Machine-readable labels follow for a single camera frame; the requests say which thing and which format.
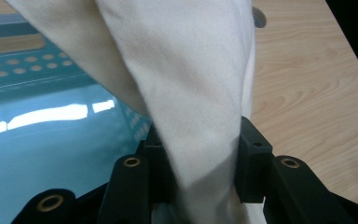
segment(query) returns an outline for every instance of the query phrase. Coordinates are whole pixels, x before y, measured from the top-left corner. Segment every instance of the wood grain surface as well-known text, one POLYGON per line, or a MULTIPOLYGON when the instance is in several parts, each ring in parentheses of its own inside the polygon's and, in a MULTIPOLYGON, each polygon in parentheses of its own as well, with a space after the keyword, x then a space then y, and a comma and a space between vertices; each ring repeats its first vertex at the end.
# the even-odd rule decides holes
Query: wood grain surface
MULTIPOLYGON (((305 161, 335 193, 358 203, 358 61, 324 0, 254 0, 252 121, 275 155, 305 161)), ((0 14, 13 13, 0 0, 0 14)))

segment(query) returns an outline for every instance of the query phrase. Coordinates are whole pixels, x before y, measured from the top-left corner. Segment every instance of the light blue plastic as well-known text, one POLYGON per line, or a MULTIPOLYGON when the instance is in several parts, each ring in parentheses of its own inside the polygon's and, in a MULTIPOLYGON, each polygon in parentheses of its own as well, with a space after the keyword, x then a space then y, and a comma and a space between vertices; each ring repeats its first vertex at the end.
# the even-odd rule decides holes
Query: light blue plastic
POLYGON ((47 39, 0 54, 0 223, 46 189, 101 186, 149 125, 47 39))

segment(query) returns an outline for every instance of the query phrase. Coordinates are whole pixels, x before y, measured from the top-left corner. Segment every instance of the bolt hole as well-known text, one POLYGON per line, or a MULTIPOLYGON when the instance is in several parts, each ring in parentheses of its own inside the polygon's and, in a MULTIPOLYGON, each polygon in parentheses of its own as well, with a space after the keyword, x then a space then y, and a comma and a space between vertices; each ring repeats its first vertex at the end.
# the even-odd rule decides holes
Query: bolt hole
POLYGON ((139 160, 138 158, 135 158, 135 157, 131 157, 131 158, 124 160, 123 164, 124 164, 124 166, 127 166, 127 167, 134 167, 134 166, 141 164, 141 160, 139 160))
POLYGON ((300 164, 297 162, 297 161, 294 161, 292 159, 289 159, 289 158, 283 158, 281 160, 281 163, 287 167, 290 167, 290 168, 298 168, 300 167, 300 164))
POLYGON ((262 146, 263 146, 263 144, 262 144, 262 143, 257 142, 257 143, 254 143, 254 146, 255 146, 255 147, 262 147, 262 146))
POLYGON ((63 203, 63 197, 59 194, 50 195, 37 204, 40 212, 49 212, 58 208, 63 203))

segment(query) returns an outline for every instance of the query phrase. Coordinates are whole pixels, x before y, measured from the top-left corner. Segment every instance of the dot pattern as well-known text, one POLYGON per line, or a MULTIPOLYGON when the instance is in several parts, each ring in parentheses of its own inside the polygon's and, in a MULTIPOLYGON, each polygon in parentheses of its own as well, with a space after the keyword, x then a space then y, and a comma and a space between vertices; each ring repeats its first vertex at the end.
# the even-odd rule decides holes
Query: dot pattern
POLYGON ((72 74, 75 71, 79 72, 79 74, 84 73, 68 55, 60 50, 50 53, 31 53, 31 55, 25 53, 23 56, 19 56, 19 54, 5 55, 0 58, 0 80, 2 80, 2 77, 10 78, 10 80, 7 80, 7 84, 13 84, 13 81, 16 82, 13 79, 15 79, 14 76, 18 75, 25 77, 35 73, 39 75, 48 73, 50 76, 57 76, 57 73, 69 72, 72 74))

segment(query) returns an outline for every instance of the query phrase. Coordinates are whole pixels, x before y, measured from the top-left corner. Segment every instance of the transparent blue container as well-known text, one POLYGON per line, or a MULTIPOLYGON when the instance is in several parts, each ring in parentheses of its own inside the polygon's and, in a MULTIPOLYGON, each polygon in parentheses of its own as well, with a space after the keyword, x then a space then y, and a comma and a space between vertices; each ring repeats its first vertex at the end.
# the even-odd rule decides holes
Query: transparent blue container
MULTIPOLYGON (((0 37, 34 33, 0 15, 0 37)), ((0 53, 0 223, 46 189, 79 197, 101 186, 149 126, 46 38, 42 49, 0 53)))

